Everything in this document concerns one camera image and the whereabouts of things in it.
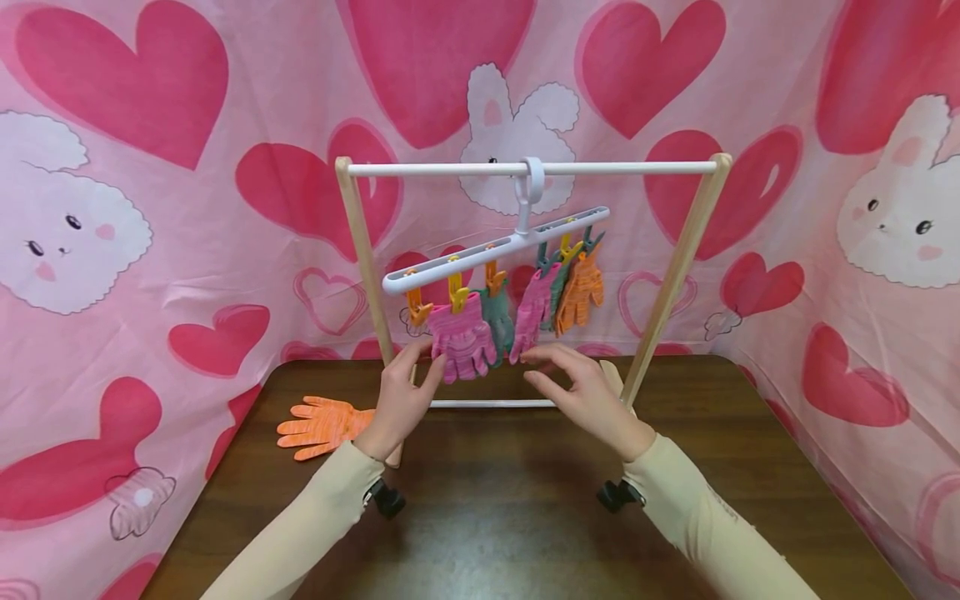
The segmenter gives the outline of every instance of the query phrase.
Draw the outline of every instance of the hand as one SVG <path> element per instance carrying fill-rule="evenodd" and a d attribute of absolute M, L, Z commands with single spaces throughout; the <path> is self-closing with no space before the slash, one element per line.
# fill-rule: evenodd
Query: hand
<path fill-rule="evenodd" d="M 569 391 L 540 371 L 525 372 L 523 378 L 570 420 L 616 451 L 623 462 L 633 462 L 653 444 L 657 433 L 616 397 L 600 363 L 562 344 L 530 348 L 520 361 L 552 363 L 566 371 L 573 381 Z"/>
<path fill-rule="evenodd" d="M 381 463 L 385 461 L 426 414 L 437 386 L 444 379 L 446 355 L 442 354 L 433 361 L 419 388 L 410 383 L 410 371 L 417 364 L 420 353 L 432 344 L 432 338 L 411 342 L 380 374 L 380 398 L 376 402 L 373 420 L 353 441 L 353 445 L 367 456 Z"/>

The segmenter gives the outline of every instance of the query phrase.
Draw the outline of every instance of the bunny face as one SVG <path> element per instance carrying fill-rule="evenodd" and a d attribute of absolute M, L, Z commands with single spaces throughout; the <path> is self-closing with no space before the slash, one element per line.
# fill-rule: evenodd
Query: bunny face
<path fill-rule="evenodd" d="M 837 220 L 851 264 L 910 287 L 960 283 L 960 156 L 933 164 L 949 126 L 946 104 L 930 100 L 937 98 L 924 96 L 907 110 Z"/>
<path fill-rule="evenodd" d="M 0 285 L 31 306 L 80 312 L 150 247 L 150 226 L 115 187 L 19 161 L 0 162 L 0 177 Z"/>
<path fill-rule="evenodd" d="M 520 162 L 535 156 L 543 162 L 571 162 L 576 155 L 558 132 L 577 120 L 579 99 L 569 88 L 546 84 L 534 90 L 514 114 L 503 75 L 493 64 L 473 69 L 468 85 L 470 142 L 461 162 Z M 573 192 L 573 177 L 547 177 L 534 214 L 555 210 Z M 514 181 L 506 177 L 461 177 L 469 198 L 501 214 L 515 215 Z"/>

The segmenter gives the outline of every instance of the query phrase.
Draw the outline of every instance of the wooden table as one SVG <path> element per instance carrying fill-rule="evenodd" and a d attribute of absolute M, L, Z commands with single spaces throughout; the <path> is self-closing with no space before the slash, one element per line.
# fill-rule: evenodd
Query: wooden table
<path fill-rule="evenodd" d="M 625 373 L 629 358 L 614 359 Z M 302 489 L 276 425 L 304 395 L 376 401 L 374 362 L 298 362 L 272 374 L 144 598 L 198 598 Z M 437 398 L 524 398 L 514 368 L 442 386 Z M 824 600 L 911 596 L 741 372 L 715 356 L 657 357 L 637 411 L 671 437 Z M 373 508 L 313 569 L 297 598 L 714 598 L 628 505 L 594 494 L 617 459 L 558 411 L 431 411 L 387 479 L 407 498 Z"/>

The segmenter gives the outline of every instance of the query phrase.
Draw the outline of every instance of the orange glove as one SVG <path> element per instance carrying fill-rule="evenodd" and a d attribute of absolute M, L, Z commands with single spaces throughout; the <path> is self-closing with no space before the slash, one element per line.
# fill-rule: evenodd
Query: orange glove
<path fill-rule="evenodd" d="M 297 450 L 295 461 L 309 460 L 336 450 L 346 440 L 352 441 L 360 435 L 373 419 L 373 409 L 358 411 L 349 402 L 319 396 L 304 396 L 303 401 L 305 405 L 298 404 L 290 409 L 290 414 L 300 420 L 288 420 L 276 428 L 276 432 L 283 436 L 276 442 L 281 448 L 310 446 Z"/>
<path fill-rule="evenodd" d="M 589 319 L 589 302 L 597 306 L 603 304 L 603 273 L 596 266 L 597 250 L 589 255 L 580 252 L 577 264 L 573 265 L 570 280 L 564 289 L 564 295 L 557 309 L 554 329 L 557 337 L 564 335 L 574 324 L 584 326 Z"/>

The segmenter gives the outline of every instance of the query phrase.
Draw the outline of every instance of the pink glove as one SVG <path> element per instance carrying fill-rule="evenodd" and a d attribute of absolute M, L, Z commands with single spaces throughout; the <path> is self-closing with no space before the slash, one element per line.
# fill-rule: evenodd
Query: pink glove
<path fill-rule="evenodd" d="M 540 337 L 540 323 L 550 318 L 550 286 L 553 285 L 562 263 L 555 262 L 546 276 L 537 271 L 530 279 L 523 300 L 516 309 L 514 326 L 514 347 L 510 350 L 510 364 L 515 365 L 520 354 L 537 344 Z"/>
<path fill-rule="evenodd" d="M 450 312 L 449 304 L 434 306 L 426 323 L 433 333 L 431 357 L 446 354 L 445 383 L 453 383 L 457 377 L 483 377 L 489 370 L 487 365 L 496 362 L 493 336 L 490 325 L 483 320 L 477 292 L 470 292 L 464 309 L 456 315 Z"/>

